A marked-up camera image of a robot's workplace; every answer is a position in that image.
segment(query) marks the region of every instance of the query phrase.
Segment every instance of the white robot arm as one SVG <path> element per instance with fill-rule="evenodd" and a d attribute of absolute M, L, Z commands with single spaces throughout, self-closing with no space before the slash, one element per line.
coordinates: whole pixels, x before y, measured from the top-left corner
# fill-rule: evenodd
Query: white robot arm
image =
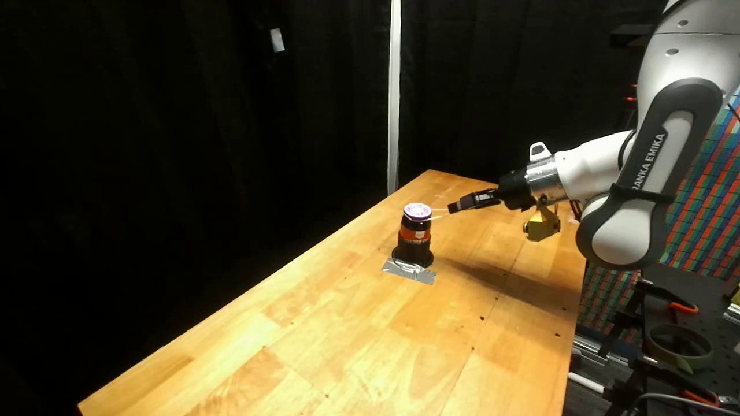
<path fill-rule="evenodd" d="M 636 133 L 617 133 L 530 165 L 497 189 L 477 191 L 450 213 L 504 202 L 506 209 L 580 202 L 578 250 L 610 269 L 657 262 L 665 209 L 716 114 L 740 87 L 740 0 L 673 0 L 650 38 L 639 74 Z"/>

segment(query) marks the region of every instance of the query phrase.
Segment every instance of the wooden tabletop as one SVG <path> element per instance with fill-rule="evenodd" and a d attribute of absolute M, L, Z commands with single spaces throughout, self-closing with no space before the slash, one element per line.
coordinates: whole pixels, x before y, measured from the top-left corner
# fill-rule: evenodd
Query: wooden tabletop
<path fill-rule="evenodd" d="M 582 256 L 532 215 L 447 215 L 491 183 L 426 171 L 110 384 L 82 413 L 562 413 Z M 401 205 L 435 210 L 435 283 L 383 272 Z"/>

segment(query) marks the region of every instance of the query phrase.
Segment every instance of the black curtain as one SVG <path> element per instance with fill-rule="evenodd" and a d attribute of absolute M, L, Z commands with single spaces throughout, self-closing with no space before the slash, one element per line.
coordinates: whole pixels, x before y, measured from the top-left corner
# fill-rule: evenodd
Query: black curtain
<path fill-rule="evenodd" d="M 405 5 L 401 175 L 435 166 L 497 180 L 549 150 L 615 133 L 630 63 L 610 35 L 657 0 L 448 0 Z"/>
<path fill-rule="evenodd" d="M 5 410 L 73 413 L 374 203 L 383 106 L 380 2 L 5 0 Z"/>

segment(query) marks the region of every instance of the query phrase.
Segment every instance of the cable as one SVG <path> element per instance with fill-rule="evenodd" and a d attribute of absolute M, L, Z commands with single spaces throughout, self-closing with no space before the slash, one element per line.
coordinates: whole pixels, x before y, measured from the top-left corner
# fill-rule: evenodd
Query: cable
<path fill-rule="evenodd" d="M 703 404 L 703 402 L 696 402 L 696 399 L 686 399 L 686 398 L 680 398 L 680 395 L 665 395 L 665 394 L 644 394 L 634 402 L 634 406 L 639 406 L 641 399 L 682 402 L 682 404 L 700 406 L 700 410 L 716 412 L 716 413 L 740 416 L 737 412 L 730 412 L 730 410 L 722 410 L 722 406 L 713 406 L 713 404 Z"/>

